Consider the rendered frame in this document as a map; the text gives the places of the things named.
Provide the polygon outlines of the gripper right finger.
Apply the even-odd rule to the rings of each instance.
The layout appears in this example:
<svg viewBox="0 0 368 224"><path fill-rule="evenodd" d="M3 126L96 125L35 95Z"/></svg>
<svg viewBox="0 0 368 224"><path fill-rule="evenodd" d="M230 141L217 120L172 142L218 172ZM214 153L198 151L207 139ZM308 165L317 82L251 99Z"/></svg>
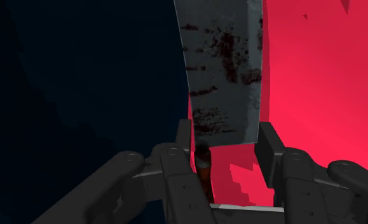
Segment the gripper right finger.
<svg viewBox="0 0 368 224"><path fill-rule="evenodd" d="M284 146L269 122L259 124L254 151L285 224L368 224L366 168L348 160L322 167L305 151Z"/></svg>

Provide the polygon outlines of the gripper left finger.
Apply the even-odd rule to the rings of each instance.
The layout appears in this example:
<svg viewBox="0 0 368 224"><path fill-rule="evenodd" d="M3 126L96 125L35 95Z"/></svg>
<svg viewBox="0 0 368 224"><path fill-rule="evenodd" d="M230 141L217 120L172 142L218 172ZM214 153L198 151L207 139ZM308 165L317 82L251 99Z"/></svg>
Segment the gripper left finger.
<svg viewBox="0 0 368 224"><path fill-rule="evenodd" d="M122 151L31 224L129 224L148 202L162 200L162 224L216 224L200 180L189 164L191 121L179 121L176 140L148 158Z"/></svg>

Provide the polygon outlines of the rusty grey cleaver knife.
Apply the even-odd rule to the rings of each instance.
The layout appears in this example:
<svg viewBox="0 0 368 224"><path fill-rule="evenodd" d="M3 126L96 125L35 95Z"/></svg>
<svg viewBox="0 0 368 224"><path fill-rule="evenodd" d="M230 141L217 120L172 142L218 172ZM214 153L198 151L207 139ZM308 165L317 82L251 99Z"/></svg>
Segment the rusty grey cleaver knife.
<svg viewBox="0 0 368 224"><path fill-rule="evenodd" d="M194 130L194 164L209 202L211 147L257 142L263 0L174 0Z"/></svg>

